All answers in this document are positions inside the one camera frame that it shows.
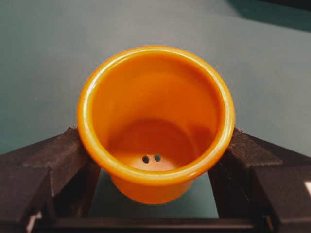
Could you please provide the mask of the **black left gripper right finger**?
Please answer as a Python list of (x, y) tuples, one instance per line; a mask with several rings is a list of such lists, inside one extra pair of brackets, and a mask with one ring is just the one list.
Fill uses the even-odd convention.
[(251, 219), (274, 233), (310, 232), (310, 157), (235, 129), (208, 175), (220, 218)]

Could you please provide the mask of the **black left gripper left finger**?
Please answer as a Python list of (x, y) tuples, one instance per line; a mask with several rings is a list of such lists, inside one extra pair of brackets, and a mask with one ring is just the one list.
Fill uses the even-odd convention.
[(36, 218), (89, 215), (100, 168), (86, 152), (76, 128), (2, 154), (0, 230), (30, 232)]

